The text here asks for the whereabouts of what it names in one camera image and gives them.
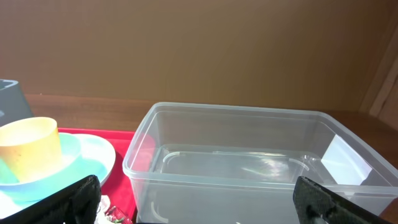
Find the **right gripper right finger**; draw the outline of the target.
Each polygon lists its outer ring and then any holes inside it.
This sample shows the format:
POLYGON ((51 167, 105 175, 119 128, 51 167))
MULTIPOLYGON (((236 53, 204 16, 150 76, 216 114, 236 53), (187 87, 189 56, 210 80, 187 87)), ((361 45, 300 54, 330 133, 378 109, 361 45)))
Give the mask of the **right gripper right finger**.
POLYGON ((304 176, 295 183, 293 201, 300 224, 391 224, 304 176))

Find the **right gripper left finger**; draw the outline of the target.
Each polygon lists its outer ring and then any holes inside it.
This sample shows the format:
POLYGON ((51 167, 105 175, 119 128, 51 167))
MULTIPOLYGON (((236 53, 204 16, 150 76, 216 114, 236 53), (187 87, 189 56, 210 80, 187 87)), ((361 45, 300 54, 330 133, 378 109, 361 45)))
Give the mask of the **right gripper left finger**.
POLYGON ((88 175, 2 219, 1 224, 94 224, 100 201, 99 179, 88 175))

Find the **red candy wrapper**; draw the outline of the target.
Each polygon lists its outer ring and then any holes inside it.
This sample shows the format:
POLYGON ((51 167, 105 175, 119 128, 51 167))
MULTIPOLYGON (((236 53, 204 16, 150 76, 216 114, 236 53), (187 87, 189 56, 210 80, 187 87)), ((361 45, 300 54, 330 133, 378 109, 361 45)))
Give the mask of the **red candy wrapper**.
POLYGON ((111 207, 105 213, 105 217, 113 224, 133 224, 131 219, 116 206, 111 207))

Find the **white napkin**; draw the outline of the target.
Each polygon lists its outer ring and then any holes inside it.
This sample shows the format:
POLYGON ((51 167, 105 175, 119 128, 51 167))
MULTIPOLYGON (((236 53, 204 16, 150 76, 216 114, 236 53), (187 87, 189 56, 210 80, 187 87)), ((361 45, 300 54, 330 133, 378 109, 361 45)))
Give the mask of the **white napkin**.
POLYGON ((102 195, 96 212, 94 224, 113 224, 105 217, 105 213, 111 208, 111 201, 107 195, 102 195))

